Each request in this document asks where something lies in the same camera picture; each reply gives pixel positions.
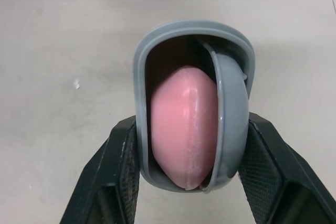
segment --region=soap case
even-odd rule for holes
[[[148,139],[145,64],[151,50],[179,36],[194,36],[213,61],[218,93],[218,137],[215,164],[206,181],[194,190],[175,185],[151,156]],[[251,43],[237,30],[209,20],[180,20],[154,28],[139,43],[133,63],[136,131],[140,171],[155,187],[181,192],[211,190],[225,186],[242,160],[248,129],[248,98],[255,72]]]

